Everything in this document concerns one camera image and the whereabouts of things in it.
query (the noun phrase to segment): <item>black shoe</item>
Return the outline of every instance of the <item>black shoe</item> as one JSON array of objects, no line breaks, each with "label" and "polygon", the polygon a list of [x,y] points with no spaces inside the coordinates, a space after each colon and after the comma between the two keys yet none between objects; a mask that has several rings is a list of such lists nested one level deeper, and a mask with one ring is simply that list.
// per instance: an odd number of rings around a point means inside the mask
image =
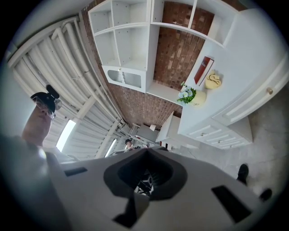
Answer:
[{"label": "black shoe", "polygon": [[240,166],[239,172],[238,172],[238,178],[237,180],[241,181],[245,185],[247,185],[247,176],[249,175],[249,168],[247,164],[242,164]]},{"label": "black shoe", "polygon": [[266,189],[264,192],[261,193],[261,195],[259,196],[259,198],[265,202],[267,200],[269,200],[272,197],[272,190],[271,189]]}]

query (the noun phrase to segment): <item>gray floor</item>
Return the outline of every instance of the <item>gray floor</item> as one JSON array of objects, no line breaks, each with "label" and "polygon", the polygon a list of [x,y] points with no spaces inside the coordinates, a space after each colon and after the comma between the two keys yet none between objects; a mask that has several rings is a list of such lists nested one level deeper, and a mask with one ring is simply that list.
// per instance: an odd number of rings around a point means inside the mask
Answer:
[{"label": "gray floor", "polygon": [[259,195],[265,188],[278,194],[289,167],[289,89],[283,88],[264,106],[249,115],[253,144],[220,150],[201,144],[200,149],[181,147],[173,152],[209,162],[234,178],[241,164],[249,166],[248,187]]}]

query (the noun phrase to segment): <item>flower pot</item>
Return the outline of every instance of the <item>flower pot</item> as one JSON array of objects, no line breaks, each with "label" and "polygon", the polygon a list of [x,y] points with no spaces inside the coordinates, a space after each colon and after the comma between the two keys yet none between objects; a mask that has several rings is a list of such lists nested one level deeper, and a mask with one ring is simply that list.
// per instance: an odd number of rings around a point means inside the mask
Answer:
[{"label": "flower pot", "polygon": [[193,106],[201,106],[206,101],[206,98],[207,98],[207,94],[205,92],[196,90],[195,97],[188,104],[193,105]]}]

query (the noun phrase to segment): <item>sunglasses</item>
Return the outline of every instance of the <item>sunglasses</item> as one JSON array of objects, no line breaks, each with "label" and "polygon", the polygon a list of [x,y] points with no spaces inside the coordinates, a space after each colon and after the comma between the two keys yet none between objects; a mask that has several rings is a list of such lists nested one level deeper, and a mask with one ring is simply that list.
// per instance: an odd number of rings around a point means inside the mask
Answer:
[{"label": "sunglasses", "polygon": [[38,98],[38,97],[36,96],[36,97],[34,97],[32,100],[36,103],[36,106],[37,106],[40,110],[45,109],[45,108],[47,109],[47,114],[48,114],[48,116],[51,118],[51,120],[55,118],[55,113],[54,113],[53,111],[51,111],[51,110],[48,108],[48,106],[47,106],[40,98]]}]

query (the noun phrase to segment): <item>cabinet handle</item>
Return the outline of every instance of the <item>cabinet handle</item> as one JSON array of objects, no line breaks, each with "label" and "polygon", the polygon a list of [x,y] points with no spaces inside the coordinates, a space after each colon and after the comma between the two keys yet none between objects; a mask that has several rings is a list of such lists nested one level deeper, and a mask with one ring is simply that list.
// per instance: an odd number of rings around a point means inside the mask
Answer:
[{"label": "cabinet handle", "polygon": [[272,95],[273,94],[272,88],[267,88],[267,92],[269,93],[269,95]]}]

